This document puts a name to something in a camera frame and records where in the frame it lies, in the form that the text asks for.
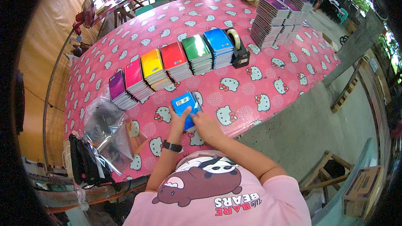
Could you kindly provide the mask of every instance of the packing tape roll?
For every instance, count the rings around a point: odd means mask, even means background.
[[[240,49],[240,37],[237,34],[236,30],[230,29],[230,30],[228,30],[228,34],[231,34],[233,36],[233,38],[234,38],[234,43],[235,43],[234,48],[236,50]]]

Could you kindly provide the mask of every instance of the pink tablecloth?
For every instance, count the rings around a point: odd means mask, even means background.
[[[113,173],[116,182],[151,173],[160,144],[169,134],[167,107],[173,98],[197,91],[203,111],[217,118],[224,133],[234,137],[283,110],[340,63],[324,39],[307,27],[291,44],[260,50],[249,35],[255,9],[242,0],[178,0],[141,14],[107,34],[71,68],[66,92],[66,138],[72,130],[83,128],[80,121],[84,110],[118,69],[151,49],[212,28],[234,27],[250,51],[250,65],[192,76],[127,111],[150,144],[135,155],[122,176]],[[184,134],[182,145],[184,152],[179,158],[210,149],[197,132]]]

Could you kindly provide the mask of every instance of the yellow notebook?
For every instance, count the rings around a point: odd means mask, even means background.
[[[144,78],[163,70],[162,58],[159,49],[152,51],[141,56],[142,71]]]

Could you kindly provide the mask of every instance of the shirt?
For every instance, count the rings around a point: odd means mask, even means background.
[[[307,204],[292,177],[276,176],[261,185],[225,156],[180,162],[156,193],[136,196],[123,226],[311,225]]]

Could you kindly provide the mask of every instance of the hand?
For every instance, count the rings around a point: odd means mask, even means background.
[[[186,117],[190,114],[191,107],[188,106],[183,114],[179,117],[173,110],[173,108],[169,107],[170,113],[170,124],[172,127],[170,128],[170,135],[168,138],[168,142],[174,144],[180,144],[180,136],[184,131],[184,123],[186,121]]]
[[[214,146],[216,143],[225,138],[225,134],[219,127],[219,123],[211,118],[208,113],[198,112],[192,114],[191,118],[198,129],[198,133],[206,143]]]

